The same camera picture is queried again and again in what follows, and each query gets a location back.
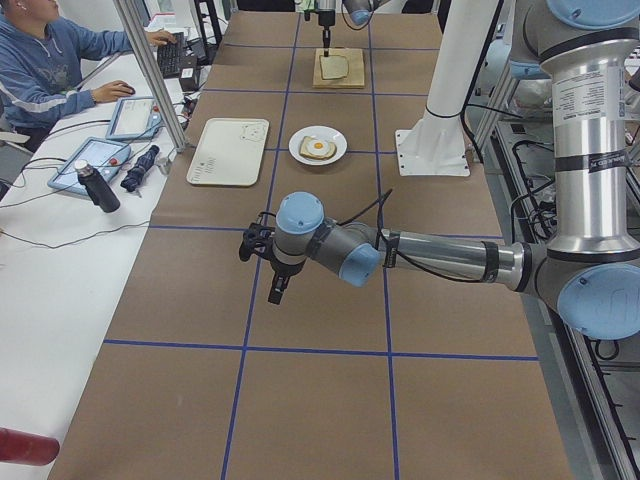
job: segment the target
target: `black bottle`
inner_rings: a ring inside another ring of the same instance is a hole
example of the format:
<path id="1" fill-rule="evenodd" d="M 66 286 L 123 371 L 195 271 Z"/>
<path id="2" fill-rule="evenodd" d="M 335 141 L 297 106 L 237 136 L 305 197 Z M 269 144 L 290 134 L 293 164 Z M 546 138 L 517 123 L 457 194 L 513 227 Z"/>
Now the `black bottle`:
<path id="1" fill-rule="evenodd" d="M 76 160 L 73 167 L 78 172 L 78 183 L 84 185 L 94 205 L 98 205 L 106 213 L 114 212 L 120 207 L 120 200 L 100 172 L 86 160 Z"/>

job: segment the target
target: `white table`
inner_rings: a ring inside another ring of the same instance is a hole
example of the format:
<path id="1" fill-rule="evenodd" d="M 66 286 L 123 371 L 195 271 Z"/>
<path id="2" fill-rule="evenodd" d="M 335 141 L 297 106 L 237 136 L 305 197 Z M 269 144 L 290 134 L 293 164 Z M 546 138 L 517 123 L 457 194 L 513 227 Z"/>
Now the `white table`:
<path id="1" fill-rule="evenodd" d="M 121 56 L 85 88 L 117 79 L 131 84 L 136 96 L 151 95 L 133 54 Z M 178 80 L 168 80 L 167 87 L 172 101 L 179 102 Z M 67 117 L 54 131 L 107 120 L 114 106 L 101 104 Z M 34 158 L 68 158 L 86 137 L 103 137 L 106 129 L 106 123 L 99 123 L 55 134 Z M 173 150 L 164 128 L 153 144 L 160 147 L 160 156 Z M 148 147 L 147 141 L 135 142 L 132 152 Z M 60 166 L 61 162 L 35 165 Z M 53 173 L 53 169 L 27 171 L 25 188 L 12 188 L 0 206 L 52 192 L 46 182 Z M 31 241 L 57 245 L 148 221 L 166 177 L 152 168 L 139 197 L 120 187 L 124 175 L 120 172 L 112 183 L 121 202 L 113 213 L 102 212 L 88 199 L 53 193 L 21 206 L 0 208 L 0 228 Z M 1 427 L 53 436 L 62 443 L 145 232 L 146 227 L 124 229 L 56 250 L 0 236 Z M 45 479 L 51 465 L 0 463 L 0 478 Z"/>

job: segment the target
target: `black keyboard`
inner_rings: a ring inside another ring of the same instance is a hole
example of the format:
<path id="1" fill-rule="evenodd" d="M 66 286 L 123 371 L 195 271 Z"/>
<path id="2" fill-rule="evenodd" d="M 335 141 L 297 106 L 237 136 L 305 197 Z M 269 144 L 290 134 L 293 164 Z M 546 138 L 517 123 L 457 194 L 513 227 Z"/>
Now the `black keyboard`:
<path id="1" fill-rule="evenodd" d="M 180 73 L 180 62 L 184 56 L 186 40 L 184 33 L 173 34 L 176 43 L 167 43 L 158 47 L 158 66 L 163 78 L 176 77 Z"/>

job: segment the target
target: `red cylinder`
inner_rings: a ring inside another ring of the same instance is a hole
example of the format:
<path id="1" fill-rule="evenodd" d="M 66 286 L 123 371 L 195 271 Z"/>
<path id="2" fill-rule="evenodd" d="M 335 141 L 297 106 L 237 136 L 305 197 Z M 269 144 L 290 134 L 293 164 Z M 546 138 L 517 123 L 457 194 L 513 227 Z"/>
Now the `red cylinder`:
<path id="1" fill-rule="evenodd" d="M 60 444 L 55 438 L 0 427 L 0 462 L 47 465 L 59 451 Z"/>

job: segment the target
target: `white plate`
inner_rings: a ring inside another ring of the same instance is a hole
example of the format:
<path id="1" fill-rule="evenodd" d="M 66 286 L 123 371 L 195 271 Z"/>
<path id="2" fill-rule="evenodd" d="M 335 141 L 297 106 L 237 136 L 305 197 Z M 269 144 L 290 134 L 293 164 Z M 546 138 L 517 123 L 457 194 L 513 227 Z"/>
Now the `white plate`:
<path id="1" fill-rule="evenodd" d="M 327 142 L 333 142 L 336 144 L 336 153 L 331 158 L 326 160 L 312 160 L 300 155 L 300 145 L 304 137 L 318 138 Z M 298 130 L 293 134 L 291 140 L 289 140 L 289 152 L 293 155 L 293 158 L 305 165 L 328 165 L 339 160 L 347 151 L 347 139 L 344 138 L 339 131 L 331 127 L 323 127 L 320 125 L 314 125 L 312 127 L 306 127 L 302 130 Z"/>

